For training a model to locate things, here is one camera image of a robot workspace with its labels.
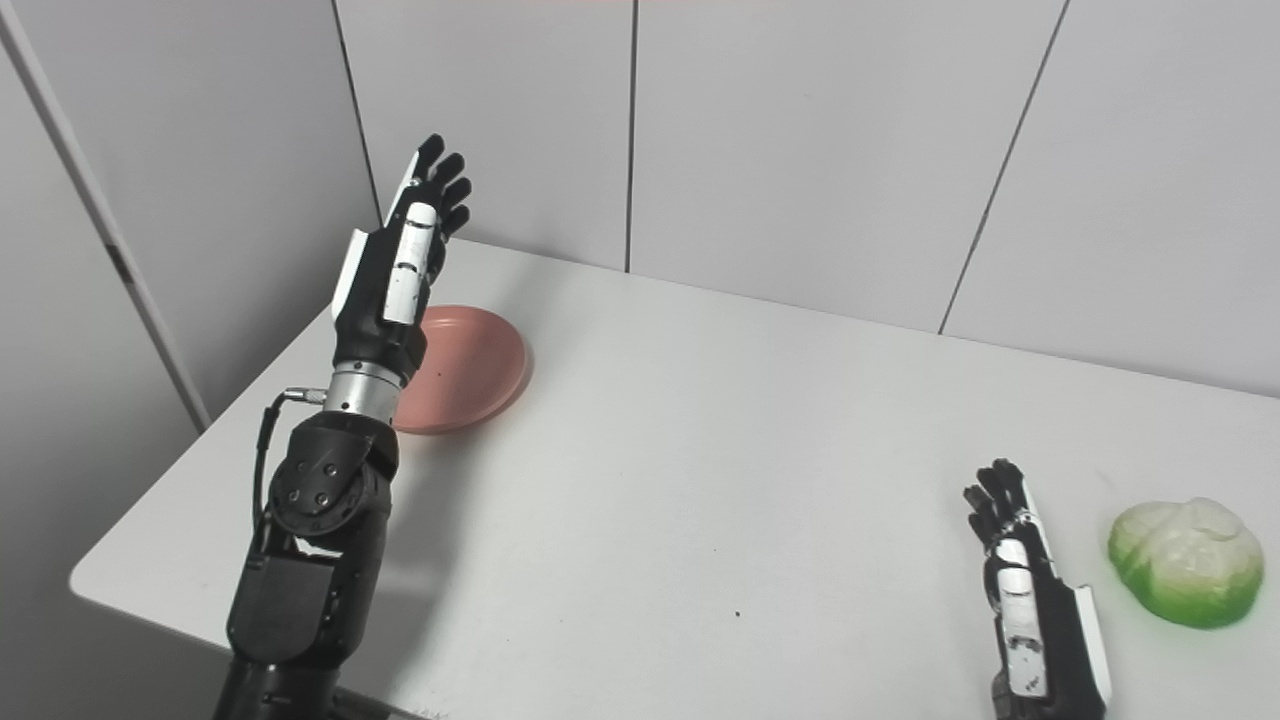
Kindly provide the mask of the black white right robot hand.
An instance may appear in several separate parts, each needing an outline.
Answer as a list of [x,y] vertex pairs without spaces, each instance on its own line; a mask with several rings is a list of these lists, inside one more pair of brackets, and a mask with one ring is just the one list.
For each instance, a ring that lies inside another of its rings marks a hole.
[[1059,574],[1021,470],[1000,457],[964,489],[984,550],[1000,666],[997,719],[1103,719],[1112,683],[1092,588]]

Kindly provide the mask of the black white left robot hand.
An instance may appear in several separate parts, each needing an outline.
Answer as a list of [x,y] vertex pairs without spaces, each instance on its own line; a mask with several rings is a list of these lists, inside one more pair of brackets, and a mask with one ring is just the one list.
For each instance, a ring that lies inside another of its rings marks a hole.
[[420,325],[451,236],[470,219],[465,159],[430,135],[415,151],[381,225],[356,231],[332,316],[334,366],[379,366],[406,386],[422,365]]

